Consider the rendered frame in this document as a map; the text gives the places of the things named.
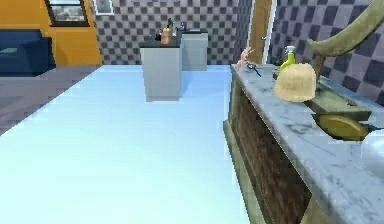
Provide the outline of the brown small vessel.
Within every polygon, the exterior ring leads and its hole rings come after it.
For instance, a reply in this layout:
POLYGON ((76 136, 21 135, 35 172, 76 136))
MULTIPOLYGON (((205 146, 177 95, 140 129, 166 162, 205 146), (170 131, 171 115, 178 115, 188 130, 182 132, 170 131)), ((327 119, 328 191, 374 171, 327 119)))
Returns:
POLYGON ((161 43, 169 44, 171 42, 172 32, 169 28, 165 28, 161 34, 161 43))

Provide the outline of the marble top kitchen counter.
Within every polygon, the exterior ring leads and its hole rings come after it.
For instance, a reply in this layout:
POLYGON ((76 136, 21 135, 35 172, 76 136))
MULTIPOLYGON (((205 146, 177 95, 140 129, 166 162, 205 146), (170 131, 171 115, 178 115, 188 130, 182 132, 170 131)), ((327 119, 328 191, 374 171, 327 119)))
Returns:
POLYGON ((273 66, 234 70, 224 133, 250 224, 384 224, 384 178, 361 145, 274 95, 273 66))

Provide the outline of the pink small object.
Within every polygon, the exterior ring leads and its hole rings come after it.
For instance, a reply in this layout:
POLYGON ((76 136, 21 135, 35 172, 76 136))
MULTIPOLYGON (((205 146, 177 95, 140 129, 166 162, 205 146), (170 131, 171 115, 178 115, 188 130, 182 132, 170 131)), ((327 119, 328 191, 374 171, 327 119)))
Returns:
POLYGON ((240 70, 242 66, 246 63, 248 56, 253 52, 251 47, 246 47, 240 54, 240 58, 236 63, 236 69, 240 70))

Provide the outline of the black small utensil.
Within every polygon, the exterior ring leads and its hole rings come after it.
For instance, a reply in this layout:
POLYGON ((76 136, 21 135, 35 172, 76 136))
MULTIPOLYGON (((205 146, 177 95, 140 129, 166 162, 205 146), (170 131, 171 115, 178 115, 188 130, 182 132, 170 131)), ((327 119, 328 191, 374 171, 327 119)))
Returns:
POLYGON ((259 71, 257 70, 257 66, 255 64, 247 64, 247 68, 248 69, 251 69, 251 70, 254 70, 256 72, 256 74, 261 77, 261 74, 259 73, 259 71))

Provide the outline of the brown wooden room door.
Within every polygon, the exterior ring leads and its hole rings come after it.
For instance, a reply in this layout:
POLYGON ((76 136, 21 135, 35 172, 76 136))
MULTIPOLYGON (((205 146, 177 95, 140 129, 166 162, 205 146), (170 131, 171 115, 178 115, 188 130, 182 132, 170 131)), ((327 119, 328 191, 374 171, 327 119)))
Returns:
POLYGON ((248 59, 265 64, 271 40, 277 0, 253 0, 247 46, 253 49, 248 59))

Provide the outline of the beige round bread loaf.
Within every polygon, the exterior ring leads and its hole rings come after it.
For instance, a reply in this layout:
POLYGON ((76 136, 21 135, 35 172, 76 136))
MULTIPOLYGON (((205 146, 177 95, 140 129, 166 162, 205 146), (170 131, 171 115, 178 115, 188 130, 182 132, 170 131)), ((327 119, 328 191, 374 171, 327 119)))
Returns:
POLYGON ((292 64, 279 72, 274 93, 289 102, 305 102, 315 97, 316 73, 308 63, 292 64))

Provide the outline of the yellow green spray bottle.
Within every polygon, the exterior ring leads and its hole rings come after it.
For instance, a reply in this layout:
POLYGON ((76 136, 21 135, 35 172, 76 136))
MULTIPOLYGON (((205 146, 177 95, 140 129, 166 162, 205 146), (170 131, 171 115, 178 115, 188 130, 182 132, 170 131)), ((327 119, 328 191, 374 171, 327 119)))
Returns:
POLYGON ((285 48, 286 61, 281 64, 280 70, 286 68, 287 66, 290 66, 291 64, 296 63, 294 50, 295 50, 294 46, 287 46, 285 48))

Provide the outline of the olive sink basin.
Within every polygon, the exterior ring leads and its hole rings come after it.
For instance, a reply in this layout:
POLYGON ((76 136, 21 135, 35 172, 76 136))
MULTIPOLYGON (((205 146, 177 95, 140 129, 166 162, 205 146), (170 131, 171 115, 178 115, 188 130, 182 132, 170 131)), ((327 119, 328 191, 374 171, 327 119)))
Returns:
MULTIPOLYGON (((277 80, 279 72, 274 75, 275 80, 277 80)), ((313 112, 318 114, 337 114, 356 121, 367 121, 372 114, 372 111, 367 107, 359 105, 318 81, 315 97, 311 100, 297 103, 304 103, 313 112)))

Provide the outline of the yellow olive oval dish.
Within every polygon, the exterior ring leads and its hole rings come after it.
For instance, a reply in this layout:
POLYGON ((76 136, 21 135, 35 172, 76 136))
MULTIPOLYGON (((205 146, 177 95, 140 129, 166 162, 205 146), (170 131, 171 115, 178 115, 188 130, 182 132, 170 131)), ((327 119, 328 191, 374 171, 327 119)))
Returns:
POLYGON ((316 124, 329 136, 343 141, 362 141, 368 129, 359 122, 337 114, 313 114, 316 124))

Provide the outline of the dark framed window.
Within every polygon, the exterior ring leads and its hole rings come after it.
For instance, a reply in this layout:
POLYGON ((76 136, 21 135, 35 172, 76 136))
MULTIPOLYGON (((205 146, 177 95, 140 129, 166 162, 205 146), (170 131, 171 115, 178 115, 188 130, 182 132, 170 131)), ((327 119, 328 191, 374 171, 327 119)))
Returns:
POLYGON ((52 27, 88 27, 84 0, 44 0, 52 27))

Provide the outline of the olive curved sink faucet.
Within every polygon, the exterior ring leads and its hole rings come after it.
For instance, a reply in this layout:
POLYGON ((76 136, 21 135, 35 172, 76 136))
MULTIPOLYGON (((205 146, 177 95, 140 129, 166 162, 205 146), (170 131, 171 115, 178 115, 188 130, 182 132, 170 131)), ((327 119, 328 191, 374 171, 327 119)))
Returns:
POLYGON ((384 23, 384 0, 372 0, 368 7, 346 28, 321 41, 307 39, 315 55, 312 67, 316 78, 320 77, 327 57, 348 53, 360 45, 384 23))

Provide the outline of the dark blue sofa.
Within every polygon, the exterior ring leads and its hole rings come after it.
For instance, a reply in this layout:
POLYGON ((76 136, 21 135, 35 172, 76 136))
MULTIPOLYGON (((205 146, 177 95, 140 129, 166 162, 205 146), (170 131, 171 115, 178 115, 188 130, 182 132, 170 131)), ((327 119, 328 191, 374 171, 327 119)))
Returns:
POLYGON ((51 37, 39 29, 0 29, 0 77, 35 77, 55 67, 51 37))

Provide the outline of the white framed wall picture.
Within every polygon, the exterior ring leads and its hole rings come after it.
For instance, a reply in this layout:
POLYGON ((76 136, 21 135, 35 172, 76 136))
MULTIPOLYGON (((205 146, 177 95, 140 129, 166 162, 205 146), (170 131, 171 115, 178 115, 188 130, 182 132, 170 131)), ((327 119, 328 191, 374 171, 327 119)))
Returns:
POLYGON ((112 0, 94 0, 94 8, 97 15, 112 15, 114 13, 112 0))

